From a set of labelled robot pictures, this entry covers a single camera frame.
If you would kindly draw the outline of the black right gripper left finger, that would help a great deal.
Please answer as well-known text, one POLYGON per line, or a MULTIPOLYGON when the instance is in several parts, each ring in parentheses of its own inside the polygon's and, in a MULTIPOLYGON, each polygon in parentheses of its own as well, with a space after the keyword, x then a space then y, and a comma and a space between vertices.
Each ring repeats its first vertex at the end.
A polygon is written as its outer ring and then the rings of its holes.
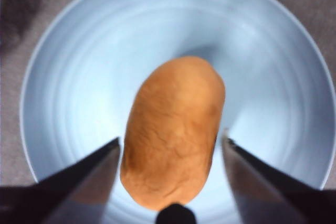
POLYGON ((115 138, 36 184, 1 187, 1 223, 101 223, 119 155, 115 138))

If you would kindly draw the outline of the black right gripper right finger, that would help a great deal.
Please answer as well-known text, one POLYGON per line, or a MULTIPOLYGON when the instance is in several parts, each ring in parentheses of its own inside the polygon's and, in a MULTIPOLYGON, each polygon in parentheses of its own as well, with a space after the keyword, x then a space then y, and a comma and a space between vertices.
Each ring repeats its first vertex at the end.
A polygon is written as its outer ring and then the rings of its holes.
POLYGON ((222 135, 226 176, 243 223, 335 223, 335 190, 314 189, 222 135))

